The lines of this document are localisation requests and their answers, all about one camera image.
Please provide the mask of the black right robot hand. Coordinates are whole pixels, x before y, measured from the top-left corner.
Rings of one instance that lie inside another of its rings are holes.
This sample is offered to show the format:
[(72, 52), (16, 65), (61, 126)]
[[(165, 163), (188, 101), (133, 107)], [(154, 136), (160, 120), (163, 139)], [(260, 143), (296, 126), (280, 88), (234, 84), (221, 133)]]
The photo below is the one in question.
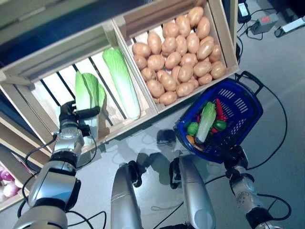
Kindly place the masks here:
[(248, 159), (243, 148), (239, 145), (233, 146), (223, 155), (224, 166), (226, 170), (234, 167), (248, 168)]

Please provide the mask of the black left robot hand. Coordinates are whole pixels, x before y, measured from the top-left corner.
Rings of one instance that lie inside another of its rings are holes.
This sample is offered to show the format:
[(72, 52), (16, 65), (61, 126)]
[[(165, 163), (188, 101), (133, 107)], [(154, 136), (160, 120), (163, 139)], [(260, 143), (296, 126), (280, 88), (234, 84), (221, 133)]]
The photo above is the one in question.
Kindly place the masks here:
[(66, 102), (64, 105), (60, 107), (60, 115), (59, 115), (59, 123), (62, 126), (66, 122), (77, 123), (79, 120), (88, 119), (97, 116), (101, 108), (99, 106), (95, 106), (93, 108), (84, 109), (84, 110), (76, 110), (76, 101)]

